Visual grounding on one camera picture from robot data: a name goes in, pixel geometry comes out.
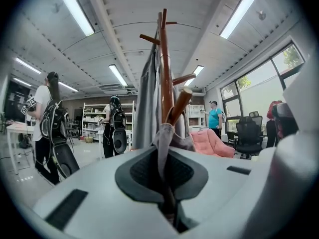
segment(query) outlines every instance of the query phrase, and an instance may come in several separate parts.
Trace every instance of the pink armchair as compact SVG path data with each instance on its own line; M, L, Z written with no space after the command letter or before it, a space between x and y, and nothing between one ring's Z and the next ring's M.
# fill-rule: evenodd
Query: pink armchair
M190 135L194 141L196 152L218 157L234 157L235 149L224 144L213 130L191 132Z

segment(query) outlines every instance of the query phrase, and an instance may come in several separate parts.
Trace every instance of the cyan t-shirt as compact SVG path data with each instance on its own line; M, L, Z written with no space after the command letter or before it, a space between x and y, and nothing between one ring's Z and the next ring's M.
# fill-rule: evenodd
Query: cyan t-shirt
M217 128L219 125L218 115L221 114L221 109L213 109L209 113L209 128Z

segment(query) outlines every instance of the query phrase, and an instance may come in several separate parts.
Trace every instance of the coat rack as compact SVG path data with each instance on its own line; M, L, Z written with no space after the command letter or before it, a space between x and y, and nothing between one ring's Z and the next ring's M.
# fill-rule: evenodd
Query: coat rack
M154 43L159 46L160 53L160 82L161 82L161 122L167 122L171 125L175 125L179 116L182 114L183 110L189 103L193 92L190 89L182 89L176 104L173 103L173 85L180 84L182 82L188 81L196 77L195 74L189 74L181 76L176 79L172 79L171 70L170 70L170 56L167 45L167 35L166 35L166 25L174 25L177 22L166 21L167 18L167 9L159 12L158 14L158 32L159 39L149 37L147 35L141 34L140 38Z

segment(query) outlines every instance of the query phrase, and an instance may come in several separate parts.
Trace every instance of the black cap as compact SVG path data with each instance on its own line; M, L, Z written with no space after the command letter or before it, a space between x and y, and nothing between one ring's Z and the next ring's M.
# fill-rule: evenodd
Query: black cap
M56 72L51 72L48 74L47 79L50 81L53 78L59 79L59 75Z

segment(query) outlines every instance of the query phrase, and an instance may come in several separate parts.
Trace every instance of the ceiling light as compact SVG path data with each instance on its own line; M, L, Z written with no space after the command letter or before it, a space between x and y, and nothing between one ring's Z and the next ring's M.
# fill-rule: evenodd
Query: ceiling light
M203 69L204 69L203 66L197 66L196 69L195 69L195 71L194 71L193 73L196 74L196 76L197 76L197 75L199 75L199 73L200 73L201 70L203 70ZM185 82L184 86L188 86L194 79L195 79L195 78L190 79L190 80L188 80L187 82Z
M116 65L109 65L109 68L111 69L112 73L115 75L116 78L118 78L119 82L124 86L127 87L127 83L124 81L122 75L120 74L119 70L117 69Z
M16 60L16 62L19 62L21 65L31 69L33 72L36 72L37 74L41 73L39 70L36 70L34 67L32 67L29 64L25 63L23 60L19 59L18 57L16 57L15 60Z
M231 16L225 28L222 30L220 36L228 39L230 34L234 31L240 20L243 18L254 0L241 0L235 12Z
M29 83L27 83L27 82L24 82L24 81L22 81L22 80L20 80L20 79L18 79L18 78L14 78L14 80L17 81L17 82L20 82L20 83L22 83L22 84L25 84L25 85L27 85L28 87L31 87L31 84L29 84Z
M70 13L74 17L75 21L78 23L83 33L86 36L94 34L94 29L91 26L89 20L85 16L80 4L77 0L63 0L65 5L68 7Z
M74 92L78 92L78 90L76 90L76 89L74 89L74 88L72 88L72 87L70 87L70 86L64 84L63 82L59 82L59 84L62 85L62 86L65 86L66 88L68 88L68 89L70 89L70 90L72 90L72 91L74 91Z

